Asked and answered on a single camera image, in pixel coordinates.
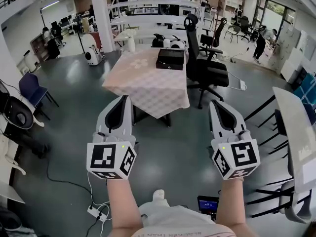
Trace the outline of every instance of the armrest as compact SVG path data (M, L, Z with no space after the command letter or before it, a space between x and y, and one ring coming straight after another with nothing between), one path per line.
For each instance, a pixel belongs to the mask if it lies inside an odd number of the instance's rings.
M213 53L223 53L222 50L215 49L215 48L207 48L207 47L204 47L204 46L200 46L200 50L202 50L202 51L208 51L208 52L213 52Z

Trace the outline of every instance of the white table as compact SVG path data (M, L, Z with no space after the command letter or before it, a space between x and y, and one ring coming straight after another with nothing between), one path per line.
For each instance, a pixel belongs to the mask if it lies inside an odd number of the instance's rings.
M190 106L185 60L183 70L157 69L159 50L137 45L134 53L125 51L103 83L116 95L129 95L134 106L157 119Z
M273 91L284 122L294 173L295 192L316 187L316 137L300 98L280 88Z

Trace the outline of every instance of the black box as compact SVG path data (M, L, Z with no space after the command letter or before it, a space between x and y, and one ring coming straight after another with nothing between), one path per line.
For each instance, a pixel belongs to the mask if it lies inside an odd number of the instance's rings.
M160 49L156 61L157 69L183 70L184 50Z

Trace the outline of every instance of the small display screen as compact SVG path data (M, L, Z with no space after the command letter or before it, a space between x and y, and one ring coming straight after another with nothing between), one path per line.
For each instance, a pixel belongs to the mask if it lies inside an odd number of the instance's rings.
M216 202L216 201L206 201L206 200L199 201L199 207L201 210L211 210L211 211L216 212L217 205L218 205L218 202Z

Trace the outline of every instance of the human arm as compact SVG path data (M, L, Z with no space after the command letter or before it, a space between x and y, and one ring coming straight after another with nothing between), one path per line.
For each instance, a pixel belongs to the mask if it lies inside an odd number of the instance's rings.
M216 217L217 224L232 229L237 237L257 236L246 224L241 178L223 181Z
M108 180L113 237L131 237L143 228L141 215L128 180Z

